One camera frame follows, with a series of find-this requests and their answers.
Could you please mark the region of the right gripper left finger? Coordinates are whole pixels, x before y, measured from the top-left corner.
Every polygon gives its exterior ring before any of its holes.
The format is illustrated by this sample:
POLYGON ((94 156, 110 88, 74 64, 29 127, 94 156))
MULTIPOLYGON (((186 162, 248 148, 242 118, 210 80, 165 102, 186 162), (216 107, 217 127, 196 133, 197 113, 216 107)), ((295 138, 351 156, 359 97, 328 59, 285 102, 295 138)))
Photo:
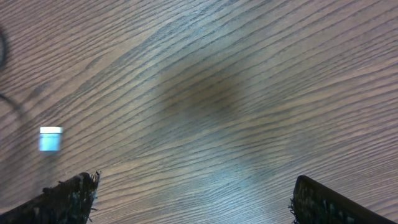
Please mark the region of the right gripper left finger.
POLYGON ((86 224, 97 199, 100 173, 82 172, 1 214, 2 224, 86 224))

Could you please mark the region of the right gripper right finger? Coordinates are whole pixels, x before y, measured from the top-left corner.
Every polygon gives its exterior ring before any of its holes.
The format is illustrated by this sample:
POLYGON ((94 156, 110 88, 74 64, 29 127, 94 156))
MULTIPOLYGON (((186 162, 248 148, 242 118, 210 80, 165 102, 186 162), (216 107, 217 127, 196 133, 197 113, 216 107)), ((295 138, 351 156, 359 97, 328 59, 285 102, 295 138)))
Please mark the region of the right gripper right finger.
POLYGON ((306 175, 297 177, 289 210, 298 224, 396 224, 306 175))

